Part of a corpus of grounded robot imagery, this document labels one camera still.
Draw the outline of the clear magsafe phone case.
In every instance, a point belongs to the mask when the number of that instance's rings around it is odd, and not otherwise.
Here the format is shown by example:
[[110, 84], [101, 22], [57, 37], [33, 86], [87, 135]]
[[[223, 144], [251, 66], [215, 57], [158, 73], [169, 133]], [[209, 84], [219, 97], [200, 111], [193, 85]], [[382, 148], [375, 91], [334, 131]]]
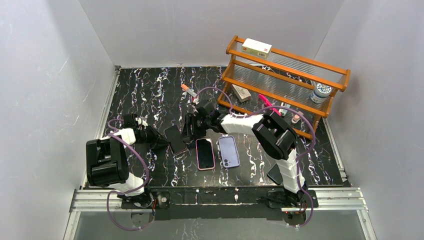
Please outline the clear magsafe phone case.
[[187, 152], [187, 151], [188, 151], [188, 148], [186, 147], [186, 148], [181, 149], [181, 150], [175, 150], [175, 151], [172, 151], [172, 154], [173, 154], [174, 156], [179, 156], [179, 155], [181, 155], [181, 154], [183, 154], [183, 153], [185, 153], [185, 152]]

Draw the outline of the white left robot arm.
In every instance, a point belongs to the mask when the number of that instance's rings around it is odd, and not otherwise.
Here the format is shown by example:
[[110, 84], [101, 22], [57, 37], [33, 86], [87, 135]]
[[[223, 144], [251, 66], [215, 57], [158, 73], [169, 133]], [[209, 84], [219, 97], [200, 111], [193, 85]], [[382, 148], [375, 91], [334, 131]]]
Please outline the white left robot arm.
[[[112, 188], [125, 197], [137, 197], [145, 193], [150, 172], [141, 155], [132, 147], [147, 144], [152, 150], [160, 150], [170, 142], [147, 121], [136, 114], [118, 119], [122, 128], [109, 126], [107, 136], [86, 142], [86, 177], [91, 186]], [[145, 178], [130, 172], [126, 149], [143, 165]]]

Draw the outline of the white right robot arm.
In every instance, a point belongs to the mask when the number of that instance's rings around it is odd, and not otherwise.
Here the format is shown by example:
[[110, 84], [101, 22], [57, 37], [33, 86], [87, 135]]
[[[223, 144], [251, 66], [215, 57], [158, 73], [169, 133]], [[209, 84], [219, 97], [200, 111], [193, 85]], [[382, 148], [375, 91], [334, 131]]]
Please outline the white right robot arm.
[[185, 115], [181, 137], [188, 142], [198, 140], [206, 135], [207, 130], [255, 136], [265, 153], [275, 159], [267, 177], [283, 187], [281, 197], [276, 201], [283, 206], [302, 205], [308, 187], [298, 165], [297, 134], [270, 107], [241, 115], [221, 112], [208, 100], [201, 100], [195, 104], [194, 113]]

